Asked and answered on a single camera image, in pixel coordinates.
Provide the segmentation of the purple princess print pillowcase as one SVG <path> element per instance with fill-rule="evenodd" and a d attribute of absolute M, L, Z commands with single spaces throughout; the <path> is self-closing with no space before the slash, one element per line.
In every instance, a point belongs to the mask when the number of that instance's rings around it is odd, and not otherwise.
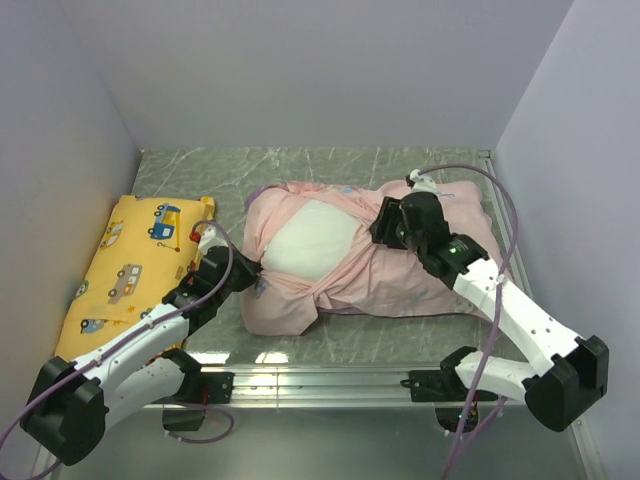
<path fill-rule="evenodd" d="M 275 233 L 309 200 L 330 204 L 355 217 L 360 226 L 339 265 L 316 283 L 265 270 L 241 295 L 246 329 L 263 336 L 298 336 L 320 312 L 381 317 L 415 317 L 452 310 L 456 296 L 430 276 L 407 250 L 373 244 L 369 226 L 385 196 L 409 194 L 401 180 L 377 190 L 357 186 L 287 182 L 268 186 L 248 201 L 241 248 L 259 262 Z"/>

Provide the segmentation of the white pillow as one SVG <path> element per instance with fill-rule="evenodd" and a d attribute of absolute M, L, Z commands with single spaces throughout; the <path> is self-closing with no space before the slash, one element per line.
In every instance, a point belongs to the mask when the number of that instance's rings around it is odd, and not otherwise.
<path fill-rule="evenodd" d="M 265 270 L 316 283 L 347 256 L 359 221 L 325 202 L 309 200 L 264 250 Z"/>

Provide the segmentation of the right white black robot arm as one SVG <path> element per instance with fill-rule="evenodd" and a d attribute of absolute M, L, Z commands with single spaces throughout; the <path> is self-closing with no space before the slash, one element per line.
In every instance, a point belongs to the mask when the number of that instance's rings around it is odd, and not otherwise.
<path fill-rule="evenodd" d="M 607 392 L 609 348 L 556 321 L 518 286 L 471 237 L 453 233 L 433 193 L 383 200 L 369 229 L 376 244 L 415 254 L 426 272 L 471 302 L 524 355 L 522 362 L 461 347 L 438 371 L 410 372 L 404 386 L 415 402 L 470 397 L 522 401 L 546 428 L 562 432 Z"/>

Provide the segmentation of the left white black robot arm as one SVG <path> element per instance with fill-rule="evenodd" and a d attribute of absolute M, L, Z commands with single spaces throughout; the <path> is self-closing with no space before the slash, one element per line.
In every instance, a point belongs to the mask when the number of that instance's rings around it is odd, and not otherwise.
<path fill-rule="evenodd" d="M 207 379 L 180 347 L 262 267 L 234 247 L 212 247 L 138 323 L 71 361 L 56 356 L 38 373 L 21 429 L 65 466 L 86 458 L 120 421 L 160 400 L 205 405 L 229 399 L 231 383 Z"/>

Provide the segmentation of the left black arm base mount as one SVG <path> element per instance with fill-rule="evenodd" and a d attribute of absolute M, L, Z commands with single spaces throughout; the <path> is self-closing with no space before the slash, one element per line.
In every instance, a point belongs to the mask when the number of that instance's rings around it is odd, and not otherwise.
<path fill-rule="evenodd" d="M 162 427 L 165 435 L 189 444 L 208 444 L 220 441 L 235 427 L 233 415 L 221 408 L 231 401 L 235 374 L 228 371 L 205 372 L 185 379 L 179 391 L 162 398 Z M 196 432 L 204 426 L 208 413 L 216 413 L 227 421 L 227 427 L 209 439 L 187 438 L 182 432 Z"/>

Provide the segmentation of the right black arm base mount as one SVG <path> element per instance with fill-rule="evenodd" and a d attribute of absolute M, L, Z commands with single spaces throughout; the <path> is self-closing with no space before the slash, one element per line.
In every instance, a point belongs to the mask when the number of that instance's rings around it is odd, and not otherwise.
<path fill-rule="evenodd" d="M 436 421 L 446 434 L 454 434 L 468 389 L 441 370 L 411 370 L 400 385 L 410 390 L 413 403 L 433 403 Z"/>

